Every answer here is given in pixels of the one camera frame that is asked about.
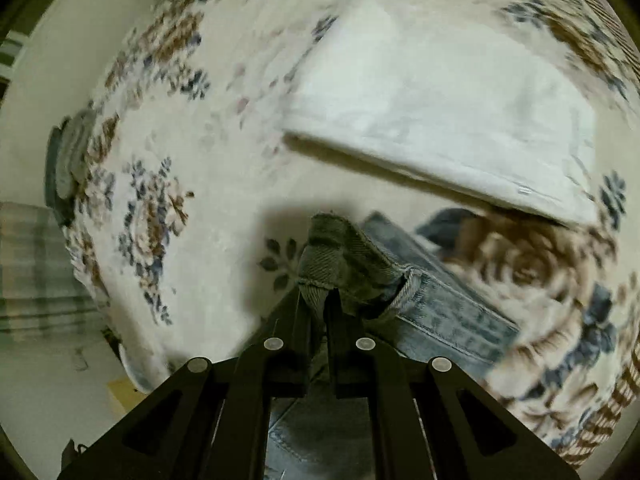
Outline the blue denim pants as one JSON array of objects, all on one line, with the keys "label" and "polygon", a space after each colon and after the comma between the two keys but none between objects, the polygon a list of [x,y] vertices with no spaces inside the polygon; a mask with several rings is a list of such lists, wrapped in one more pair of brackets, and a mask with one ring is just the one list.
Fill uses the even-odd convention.
[{"label": "blue denim pants", "polygon": [[[336,289],[344,311],[402,356],[421,362],[444,356],[475,379],[503,358],[518,334],[514,322],[382,214],[359,226],[335,214],[314,216],[297,285],[316,312]],[[321,347],[306,396],[274,404],[265,476],[365,479],[372,472],[367,402],[334,396]]]}]

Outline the floral bed blanket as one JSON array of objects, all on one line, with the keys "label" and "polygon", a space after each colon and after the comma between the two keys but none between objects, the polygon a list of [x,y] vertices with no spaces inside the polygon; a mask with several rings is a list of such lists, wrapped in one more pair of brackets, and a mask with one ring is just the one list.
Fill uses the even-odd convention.
[{"label": "floral bed blanket", "polygon": [[495,29],[582,92],[596,216],[566,224],[285,130],[300,66],[357,1],[162,0],[96,90],[76,276],[149,391],[253,341],[314,216],[382,214],[516,324],[477,381],[578,467],[639,395],[638,49],[606,0],[393,0]]}]

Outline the green striped curtain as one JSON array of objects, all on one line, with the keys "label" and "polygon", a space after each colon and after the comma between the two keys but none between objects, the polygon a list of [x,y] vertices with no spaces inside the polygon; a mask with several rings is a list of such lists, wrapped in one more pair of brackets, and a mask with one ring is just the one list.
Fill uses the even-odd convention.
[{"label": "green striped curtain", "polygon": [[1,338],[15,342],[86,334],[104,325],[74,275],[65,238],[47,208],[1,204]]}]

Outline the folded white garment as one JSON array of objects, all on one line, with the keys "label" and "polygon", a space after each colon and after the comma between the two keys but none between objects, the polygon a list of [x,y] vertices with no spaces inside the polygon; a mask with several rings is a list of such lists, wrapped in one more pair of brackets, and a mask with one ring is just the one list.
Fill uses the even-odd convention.
[{"label": "folded white garment", "polygon": [[596,118],[554,65],[485,25],[359,0],[311,51],[287,132],[566,224],[596,216]]}]

